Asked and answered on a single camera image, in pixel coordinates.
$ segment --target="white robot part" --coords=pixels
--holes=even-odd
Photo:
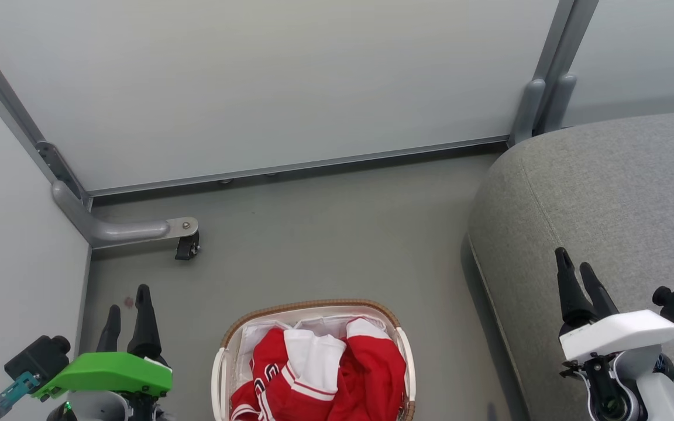
[[[673,339],[674,323],[652,310],[611,315],[560,337],[565,359],[580,364],[595,352],[608,355]]]

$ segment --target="metal leg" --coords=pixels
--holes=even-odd
[[[576,87],[576,75],[565,74],[558,78],[553,88],[551,104],[542,115],[542,132],[550,133],[563,128],[563,117],[569,107],[570,96]]]
[[[548,69],[548,74],[545,76],[545,93],[543,94],[542,103],[537,111],[537,118],[535,122],[535,135],[546,133],[545,130],[545,116],[550,115],[548,108],[553,106],[554,90],[559,88],[560,78],[567,75],[572,66],[573,58],[581,45],[581,40],[584,38],[586,29],[589,27],[589,22],[592,20],[594,10],[597,8],[599,0],[577,0],[573,2],[572,10],[570,10],[569,18],[567,19],[561,38],[558,41],[556,53],[553,55],[551,66]],[[559,109],[564,109],[569,104],[568,101],[562,102],[564,98],[561,97],[560,104],[555,104]]]
[[[524,87],[522,101],[519,102],[517,116],[514,118],[514,127],[508,135],[509,147],[532,137],[532,129],[535,127],[535,117],[543,93],[545,93],[545,81],[542,79],[532,80]]]
[[[196,218],[162,219],[144,223],[107,223],[92,216],[63,181],[51,185],[54,202],[94,249],[198,234]]]

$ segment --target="laundry basket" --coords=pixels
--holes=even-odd
[[[305,301],[270,307],[249,313],[233,323],[233,326],[222,338],[220,350],[217,351],[212,368],[212,411],[215,421],[229,421],[230,399],[238,386],[249,376],[249,360],[239,358],[240,351],[251,348],[252,344],[242,344],[244,330],[252,332],[257,328],[268,330],[271,327],[284,325],[296,326],[302,320],[347,320],[363,316],[373,323],[386,328],[386,333],[399,348],[407,363],[404,375],[404,400],[398,421],[410,421],[415,414],[415,365],[407,336],[399,326],[399,320],[382,304],[368,299],[322,299],[321,301]]]

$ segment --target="metal frame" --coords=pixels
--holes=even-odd
[[[54,202],[94,249],[152,240],[190,237],[199,230],[196,218],[162,219],[145,223],[107,223],[93,216],[64,181],[51,185]]]
[[[45,141],[1,71],[0,117],[51,183],[54,202],[77,227],[92,249],[191,237],[198,232],[199,223],[188,217],[119,224],[107,223],[92,216],[89,210],[92,198],[82,188],[57,147]]]
[[[107,195],[131,194],[132,192],[142,192],[154,189],[166,189],[169,187],[189,186],[192,184],[203,184],[211,181],[227,182],[236,178],[253,177],[257,175],[274,175],[281,172],[311,170],[312,168],[323,168],[333,165],[342,165],[349,163],[360,163],[364,161],[383,160],[386,158],[406,157],[408,155],[427,154],[429,152],[455,151],[463,147],[481,146],[481,144],[503,143],[509,136],[493,136],[482,139],[463,140],[460,142],[451,142],[444,144],[433,144],[433,146],[410,147],[410,149],[400,149],[399,151],[378,152],[376,154],[357,155],[354,157],[334,158],[331,160],[311,161],[307,163],[297,163],[291,165],[272,166],[259,168],[258,170],[234,171],[216,175],[203,175],[200,177],[180,178],[177,180],[157,181],[154,183],[134,184],[133,186],[111,187],[108,189],[98,189],[88,191],[90,197],[101,197]]]
[[[560,128],[565,108],[569,103],[570,94],[573,92],[573,87],[575,87],[576,83],[575,75],[567,75],[566,72],[573,62],[573,57],[577,53],[598,1],[559,1],[553,14],[551,27],[548,31],[548,37],[545,39],[535,74],[532,81],[528,82],[524,87],[521,103],[514,118],[513,128],[511,128],[511,133],[508,136],[472,139],[439,144],[438,146],[414,147],[414,149],[401,151],[281,165],[260,168],[259,170],[235,171],[218,175],[97,189],[86,192],[59,153],[57,147],[45,141],[43,134],[38,130],[30,115],[27,114],[25,107],[17,98],[2,72],[0,72],[0,116],[15,133],[30,156],[36,161],[46,178],[51,183],[64,181],[69,189],[82,200],[83,205],[87,205],[90,198],[98,196],[128,194],[129,192],[202,184],[211,181],[227,181],[254,175],[270,175],[284,171],[307,170],[308,168],[423,154],[432,151],[450,151],[460,149],[461,147],[478,146],[478,144],[507,142],[509,146],[513,146],[525,139],[529,139],[533,133],[540,134]]]
[[[571,74],[564,78],[570,70],[573,58],[576,57],[581,40],[586,34],[589,22],[592,20],[594,10],[599,0],[570,0],[573,6],[570,9],[563,32],[561,34],[548,74],[545,76],[545,93],[543,101],[537,111],[535,122],[535,135],[559,130],[560,123],[565,114],[565,108],[569,104],[570,94],[573,92],[577,77]]]
[[[562,128],[577,77],[568,74],[599,0],[560,0],[532,82],[522,94],[508,145]]]

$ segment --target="caster wheel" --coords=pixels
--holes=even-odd
[[[660,354],[657,358],[657,363],[655,363],[655,369],[653,371],[655,373],[663,373],[665,376],[669,377],[670,380],[674,381],[674,364],[665,354]]]
[[[191,260],[199,253],[199,231],[188,237],[181,237],[176,247],[176,260]]]

